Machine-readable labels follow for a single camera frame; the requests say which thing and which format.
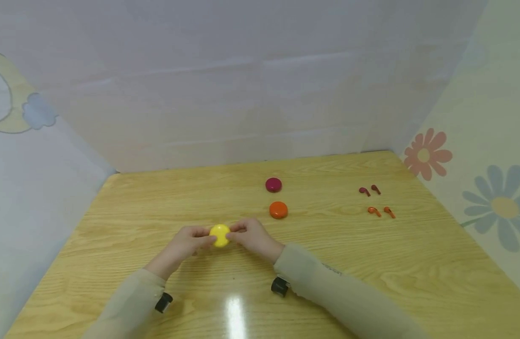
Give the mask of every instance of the hand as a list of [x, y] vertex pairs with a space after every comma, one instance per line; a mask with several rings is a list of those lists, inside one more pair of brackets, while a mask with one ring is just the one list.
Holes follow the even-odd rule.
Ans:
[[230, 228], [227, 239], [243, 245], [247, 250], [260, 254], [274, 264], [281, 256], [284, 245], [271, 238], [264, 226], [256, 219], [243, 219]]
[[186, 226], [174, 235], [153, 260], [144, 268], [147, 271], [167, 280], [170, 275], [177, 271], [181, 263], [190, 256], [196, 254], [200, 247], [207, 248], [217, 240], [216, 236], [209, 236], [209, 229], [200, 226]]

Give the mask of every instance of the earbud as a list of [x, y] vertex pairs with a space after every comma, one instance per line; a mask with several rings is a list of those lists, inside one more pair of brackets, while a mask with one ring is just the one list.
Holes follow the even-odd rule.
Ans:
[[379, 195], [381, 195], [381, 192], [379, 191], [379, 188], [377, 187], [377, 185], [371, 185], [371, 189], [374, 190], [375, 192], [377, 192]]
[[379, 217], [381, 217], [381, 212], [379, 212], [375, 207], [368, 207], [367, 211], [371, 214], [377, 214]]
[[395, 218], [396, 218], [396, 216], [393, 214], [392, 210], [390, 210], [390, 207], [386, 206], [386, 207], [384, 208], [384, 211], [385, 211], [386, 213], [390, 214], [390, 217], [392, 217], [392, 219], [395, 219]]
[[360, 187], [360, 189], [358, 190], [360, 193], [365, 193], [367, 194], [367, 196], [371, 196], [371, 194], [369, 193], [369, 191], [365, 188], [365, 187]]

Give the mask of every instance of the sleeve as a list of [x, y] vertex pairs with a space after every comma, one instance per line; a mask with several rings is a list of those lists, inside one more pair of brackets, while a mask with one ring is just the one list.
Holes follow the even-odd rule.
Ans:
[[113, 293], [83, 339], [139, 339], [166, 282], [144, 269], [132, 273]]
[[285, 246], [274, 268], [296, 295], [324, 307], [361, 339], [428, 338], [387, 296], [322, 264], [296, 244]]

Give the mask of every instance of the table surface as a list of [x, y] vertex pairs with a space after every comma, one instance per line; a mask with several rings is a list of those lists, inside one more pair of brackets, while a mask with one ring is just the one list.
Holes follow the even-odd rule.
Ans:
[[[279, 193], [264, 188], [272, 176]], [[373, 184], [381, 195], [358, 192]], [[277, 200], [283, 220], [268, 214]], [[388, 151], [113, 175], [7, 338], [79, 338], [182, 225], [243, 217], [382, 290], [432, 338], [520, 338], [520, 291]], [[235, 244], [200, 253], [168, 280], [175, 301], [148, 338], [352, 338], [320, 307], [272, 293], [274, 277]]]

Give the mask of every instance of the wall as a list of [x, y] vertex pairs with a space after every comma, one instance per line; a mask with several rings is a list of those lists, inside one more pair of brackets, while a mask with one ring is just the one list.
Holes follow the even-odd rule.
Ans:
[[0, 0], [0, 50], [123, 172], [401, 150], [486, 2]]
[[490, 1], [401, 158], [520, 287], [520, 0]]
[[0, 54], [0, 338], [113, 172]]

